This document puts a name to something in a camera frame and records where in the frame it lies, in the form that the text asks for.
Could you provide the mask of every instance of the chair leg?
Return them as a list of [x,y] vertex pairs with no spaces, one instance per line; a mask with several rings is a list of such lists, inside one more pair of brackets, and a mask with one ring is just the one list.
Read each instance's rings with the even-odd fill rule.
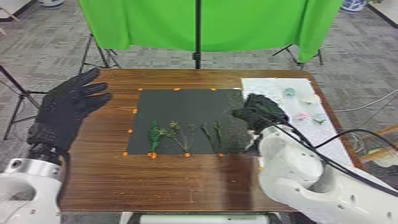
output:
[[0,28],[0,33],[4,34],[4,35],[8,35],[8,33],[6,33],[6,30]]
[[10,17],[20,22],[22,20],[17,18],[17,16],[10,12],[10,10],[2,6],[0,6],[0,9],[4,10],[6,14],[10,15]]

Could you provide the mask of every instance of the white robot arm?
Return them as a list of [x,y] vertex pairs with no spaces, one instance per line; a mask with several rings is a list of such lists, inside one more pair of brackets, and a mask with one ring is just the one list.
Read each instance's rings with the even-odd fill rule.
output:
[[61,167],[36,159],[13,159],[0,174],[0,224],[61,223],[58,195]]
[[[290,127],[280,127],[292,133]],[[276,127],[262,134],[260,185],[267,196],[322,224],[398,223],[398,198],[324,165],[315,152]],[[347,168],[393,189],[363,170]]]

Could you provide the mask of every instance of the black cable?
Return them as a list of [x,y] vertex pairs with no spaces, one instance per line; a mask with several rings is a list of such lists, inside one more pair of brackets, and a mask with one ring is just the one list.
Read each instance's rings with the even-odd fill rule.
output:
[[395,144],[390,142],[390,140],[376,133],[376,132],[372,132],[372,131],[368,131],[368,130],[365,130],[365,129],[352,129],[352,130],[347,130],[347,131],[344,131],[320,145],[317,145],[315,146],[315,148],[319,149],[322,146],[326,146],[328,144],[329,144],[329,142],[336,139],[336,138],[340,138],[344,135],[347,135],[349,133],[352,133],[352,132],[363,132],[363,133],[367,133],[367,134],[370,134],[370,135],[374,135],[381,140],[383,140],[383,142],[392,146],[392,148],[397,150],[397,152],[398,152],[398,147],[395,146]]
[[[365,178],[356,172],[352,172],[352,170],[347,169],[345,166],[342,166],[342,164],[317,151],[317,148],[322,147],[342,135],[336,135],[333,137],[333,139],[328,140],[328,142],[324,142],[320,144],[319,147],[312,147],[308,146],[301,140],[294,137],[294,135],[283,130],[283,128],[278,126],[276,122],[273,122],[260,114],[257,114],[258,117],[273,124],[273,126],[285,132],[285,134],[289,134],[289,136],[294,138],[294,140],[301,143],[301,145],[315,152],[315,154],[319,155],[319,157],[322,158],[322,160],[326,161],[328,165],[331,165],[331,167],[335,167],[335,169],[338,169],[342,171],[344,174],[347,174],[354,179],[358,179],[370,187],[374,187],[376,189],[379,189],[384,193],[392,194],[395,197],[398,197],[398,192],[395,190],[392,190],[388,187],[384,187],[381,184],[377,184],[368,178]],[[379,136],[372,131],[363,130],[363,129],[354,129],[351,130],[351,132],[354,131],[361,131],[367,132],[370,134],[374,134],[376,136]]]
[[65,195],[66,195],[66,188],[68,188],[70,177],[72,177],[72,154],[70,154],[70,152],[61,153],[61,156],[65,158],[66,169],[65,169],[63,186],[61,186],[59,196],[58,196],[59,206],[61,206],[61,200],[63,200]]

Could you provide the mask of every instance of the blue object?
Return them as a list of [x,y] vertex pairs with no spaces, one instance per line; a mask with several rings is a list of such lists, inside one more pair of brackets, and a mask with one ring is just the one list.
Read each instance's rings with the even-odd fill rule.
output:
[[349,13],[358,13],[360,11],[363,11],[367,5],[368,5],[367,0],[345,0],[342,9]]

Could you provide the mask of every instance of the light stand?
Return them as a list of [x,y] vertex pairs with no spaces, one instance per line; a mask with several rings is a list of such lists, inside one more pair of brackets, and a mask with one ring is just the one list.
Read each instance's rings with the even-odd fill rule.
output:
[[120,65],[120,63],[116,61],[116,57],[114,57],[118,55],[116,51],[113,49],[105,49],[104,50],[100,48],[98,43],[97,43],[97,49],[98,49],[98,53],[100,53],[102,60],[104,60],[104,66],[100,66],[100,65],[97,65],[97,64],[88,62],[88,54],[90,54],[93,40],[97,42],[95,35],[91,34],[88,45],[86,45],[86,50],[84,50],[84,59],[82,59],[82,65],[81,65],[81,69],[79,69],[79,74],[82,74],[82,72],[84,72],[86,65],[91,65],[91,66],[100,67],[100,68],[113,68],[113,67],[121,68],[121,65]]
[[8,72],[8,70],[6,70],[2,65],[0,65],[0,72],[4,73],[4,76],[10,79],[15,87],[17,87],[17,89],[20,91],[20,93],[17,92],[17,94],[18,94],[18,102],[17,102],[17,108],[15,108],[15,112],[13,112],[13,116],[11,116],[11,120],[10,120],[8,130],[6,130],[6,134],[4,134],[4,140],[8,140],[13,125],[17,123],[20,123],[20,122],[24,122],[24,121],[27,121],[27,120],[36,118],[36,116],[31,116],[27,118],[20,119],[20,120],[17,119],[24,100],[27,99],[31,101],[34,107],[40,109],[42,105],[40,105],[40,103],[38,103],[38,101],[36,101],[36,99],[33,97],[33,94],[47,94],[47,92],[29,91],[29,90],[24,89],[24,87],[22,87],[22,85],[20,85],[20,83],[18,83],[18,81],[17,81],[13,75],[10,74],[10,72]]
[[[273,57],[274,57],[276,55],[280,55],[280,53],[281,53],[283,51],[289,51],[290,56],[292,56],[292,58],[294,58],[294,62],[296,62],[297,66],[301,67],[301,70],[303,70],[303,69],[304,69],[304,64],[306,64],[306,63],[299,62],[299,60],[297,60],[297,58],[296,58],[296,55],[294,55],[294,53],[292,53],[292,51],[290,51],[290,47],[292,47],[292,46],[294,46],[294,44],[290,44],[290,45],[278,51],[278,53],[273,55]],[[320,50],[319,50],[319,53],[317,53],[315,57],[320,58],[320,65],[324,65],[324,56],[322,56],[322,51],[320,51]]]
[[203,0],[196,0],[196,52],[193,54],[193,59],[196,60],[196,69],[201,69],[203,60]]

